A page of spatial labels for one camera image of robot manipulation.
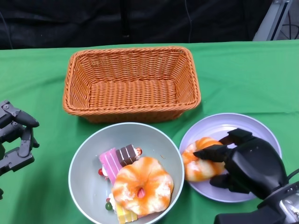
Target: black backdrop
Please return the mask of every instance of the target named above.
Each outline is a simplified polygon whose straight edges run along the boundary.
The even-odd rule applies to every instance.
[[[252,41],[272,3],[186,1],[191,42]],[[184,0],[0,0],[0,12],[15,49],[188,42],[190,31]],[[0,49],[9,48],[0,19]]]

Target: robotic hand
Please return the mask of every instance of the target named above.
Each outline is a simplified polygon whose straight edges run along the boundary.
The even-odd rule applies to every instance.
[[[299,170],[286,175],[284,164],[270,143],[242,129],[228,132],[213,145],[194,155],[203,160],[224,162],[228,174],[218,175],[210,184],[232,192],[252,192],[264,200],[251,213],[219,214],[215,224],[293,224],[299,223],[299,182],[289,180]]]
[[[17,171],[34,161],[32,148],[39,144],[33,137],[33,128],[39,123],[29,114],[15,108],[9,101],[0,103],[0,176],[12,170]],[[20,147],[5,153],[2,143],[21,138]]]

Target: pink cake slice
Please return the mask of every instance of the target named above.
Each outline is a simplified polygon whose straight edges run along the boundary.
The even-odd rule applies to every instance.
[[[99,159],[103,165],[103,168],[107,172],[110,182],[114,184],[116,175],[122,168],[122,165],[118,162],[116,148],[112,148],[109,151],[102,153],[99,156]]]

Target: rectangular basket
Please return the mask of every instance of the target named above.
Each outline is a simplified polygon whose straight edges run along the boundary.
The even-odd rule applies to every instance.
[[[194,61],[183,47],[83,50],[69,62],[63,108],[92,123],[161,122],[199,103]]]

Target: orange glazed donut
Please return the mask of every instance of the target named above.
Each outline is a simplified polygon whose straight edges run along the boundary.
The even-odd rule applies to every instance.
[[[144,190],[144,197],[138,197],[140,190]],[[167,209],[172,191],[172,177],[151,157],[123,167],[112,188],[115,201],[139,216]]]
[[[205,181],[223,172],[223,163],[201,160],[200,158],[197,158],[195,155],[193,155],[194,152],[212,145],[222,144],[212,138],[204,137],[190,144],[182,153],[185,168],[185,179],[187,181]]]

